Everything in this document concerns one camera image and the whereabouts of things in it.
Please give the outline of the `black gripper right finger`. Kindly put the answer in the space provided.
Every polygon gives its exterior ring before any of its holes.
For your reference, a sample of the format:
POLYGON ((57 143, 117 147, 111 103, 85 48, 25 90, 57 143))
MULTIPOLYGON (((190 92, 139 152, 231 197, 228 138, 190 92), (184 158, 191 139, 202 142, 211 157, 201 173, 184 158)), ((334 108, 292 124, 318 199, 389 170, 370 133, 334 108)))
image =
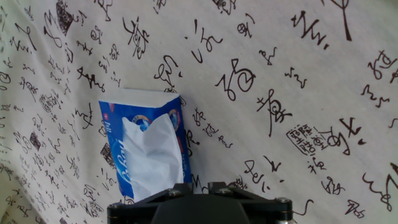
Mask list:
POLYGON ((293 223, 292 201, 286 197, 266 199, 225 182, 208 183, 208 195, 221 223, 293 223))

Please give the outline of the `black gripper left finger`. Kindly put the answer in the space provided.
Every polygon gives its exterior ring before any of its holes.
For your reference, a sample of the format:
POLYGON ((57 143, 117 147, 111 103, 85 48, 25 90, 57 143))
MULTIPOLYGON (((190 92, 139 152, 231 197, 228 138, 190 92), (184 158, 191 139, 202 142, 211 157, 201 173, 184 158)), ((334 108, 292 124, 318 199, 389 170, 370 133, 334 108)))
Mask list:
POLYGON ((192 183, 183 183, 131 205, 112 203, 107 207, 107 224, 151 223, 157 209, 164 202, 192 193, 192 183))

